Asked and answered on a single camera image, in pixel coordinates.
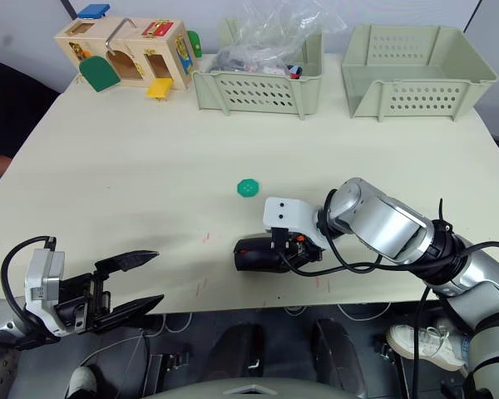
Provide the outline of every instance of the white table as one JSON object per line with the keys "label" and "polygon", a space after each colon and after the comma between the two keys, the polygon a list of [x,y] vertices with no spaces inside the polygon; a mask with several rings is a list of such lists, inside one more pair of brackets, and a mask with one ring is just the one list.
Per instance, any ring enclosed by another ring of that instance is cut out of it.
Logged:
{"label": "white table", "polygon": [[[268,196],[323,204],[354,176],[433,219],[442,196],[456,232],[472,242],[499,240],[499,150],[477,113],[459,122],[352,120],[339,61],[325,57],[319,112],[306,121],[198,111],[192,88],[160,103],[140,88],[95,93],[73,82],[0,180],[0,263],[39,234],[57,236],[66,251],[65,278],[114,254],[158,250],[145,266],[114,273],[106,288],[113,305],[163,293],[160,313],[418,300],[423,284],[410,273],[301,278],[234,266],[236,241],[263,231]],[[236,193],[244,178],[260,182],[254,198]],[[341,240],[346,259],[374,259],[356,239]],[[31,254],[12,264],[15,294]],[[307,268],[335,265],[330,255]]]}

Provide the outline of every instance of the metal hook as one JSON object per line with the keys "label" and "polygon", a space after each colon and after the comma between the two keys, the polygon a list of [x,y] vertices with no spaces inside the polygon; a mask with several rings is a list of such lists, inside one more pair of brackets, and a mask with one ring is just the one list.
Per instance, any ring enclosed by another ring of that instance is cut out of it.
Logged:
{"label": "metal hook", "polygon": [[124,19],[122,19],[120,21],[120,23],[118,25],[116,25],[116,28],[113,30],[113,32],[111,32],[111,35],[109,35],[109,37],[106,40],[106,49],[109,50],[109,52],[111,53],[112,56],[115,55],[115,52],[113,51],[113,49],[111,48],[111,46],[109,46],[109,42],[113,39],[113,37],[116,35],[116,33],[118,31],[120,31],[120,28],[126,22],[129,22],[133,27],[136,27],[136,24],[130,18],[124,18]]}

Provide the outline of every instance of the gray wall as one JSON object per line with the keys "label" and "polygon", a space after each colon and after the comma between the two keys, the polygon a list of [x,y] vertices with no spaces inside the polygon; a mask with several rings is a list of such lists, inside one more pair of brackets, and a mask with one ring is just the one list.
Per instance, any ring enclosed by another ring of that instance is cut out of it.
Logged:
{"label": "gray wall", "polygon": [[[320,1],[332,3],[350,28],[371,22],[441,24],[462,29],[477,4],[477,0]],[[79,11],[90,2],[93,1],[72,0],[72,5]],[[236,17],[241,9],[240,0],[112,0],[109,3],[111,15],[183,19],[187,28],[201,35],[205,52],[218,49],[219,21]],[[63,91],[76,70],[53,37],[69,22],[58,0],[0,0],[0,62]],[[348,33],[326,37],[326,50],[343,52],[348,45]]]}
{"label": "gray wall", "polygon": [[[499,0],[483,0],[467,38],[499,75]],[[499,139],[499,82],[475,106],[490,133]]]}

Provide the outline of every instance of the plastic basket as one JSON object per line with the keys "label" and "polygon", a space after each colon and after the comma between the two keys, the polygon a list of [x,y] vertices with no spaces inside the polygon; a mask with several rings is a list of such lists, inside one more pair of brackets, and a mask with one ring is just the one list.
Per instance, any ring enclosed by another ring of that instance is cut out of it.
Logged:
{"label": "plastic basket", "polygon": [[497,74],[454,27],[362,25],[342,64],[355,116],[466,114]]}
{"label": "plastic basket", "polygon": [[[232,32],[238,32],[236,21],[225,22],[220,29],[220,43],[232,43]],[[318,108],[322,75],[322,35],[311,35],[303,44],[297,65],[303,68],[299,79],[289,76],[245,72],[201,72],[192,76],[200,109],[276,112],[298,114],[300,119]]]}

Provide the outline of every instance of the person's shoe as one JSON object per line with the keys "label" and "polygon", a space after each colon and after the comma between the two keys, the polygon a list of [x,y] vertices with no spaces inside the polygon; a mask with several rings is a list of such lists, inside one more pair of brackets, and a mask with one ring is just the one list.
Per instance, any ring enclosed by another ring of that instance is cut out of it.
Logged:
{"label": "person's shoe", "polygon": [[[400,356],[414,359],[414,329],[406,325],[391,326],[386,333],[388,345]],[[437,366],[455,372],[466,364],[462,358],[463,337],[449,331],[441,334],[436,328],[419,330],[418,353],[420,359],[428,360]]]}
{"label": "person's shoe", "polygon": [[89,367],[78,367],[74,370],[68,383],[67,398],[81,389],[96,393],[96,377]]}

